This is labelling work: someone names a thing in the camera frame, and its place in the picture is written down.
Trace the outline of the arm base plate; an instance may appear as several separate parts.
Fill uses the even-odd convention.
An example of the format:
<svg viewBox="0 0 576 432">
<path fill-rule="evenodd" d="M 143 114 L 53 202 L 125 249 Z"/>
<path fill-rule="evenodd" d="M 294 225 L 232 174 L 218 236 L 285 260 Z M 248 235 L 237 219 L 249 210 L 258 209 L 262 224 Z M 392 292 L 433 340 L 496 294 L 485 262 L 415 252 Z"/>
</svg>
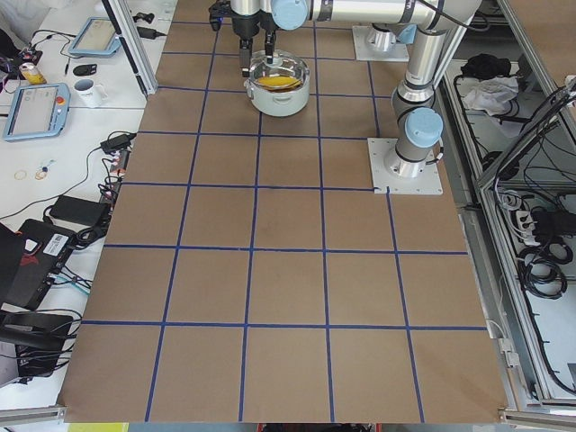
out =
<svg viewBox="0 0 576 432">
<path fill-rule="evenodd" d="M 386 28 L 373 25 L 352 27 L 355 59 L 359 61 L 408 62 L 407 45 Z"/>
<path fill-rule="evenodd" d="M 441 195 L 443 187 L 430 148 L 427 157 L 416 163 L 405 161 L 396 153 L 396 139 L 369 138 L 368 155 L 376 194 Z"/>
</svg>

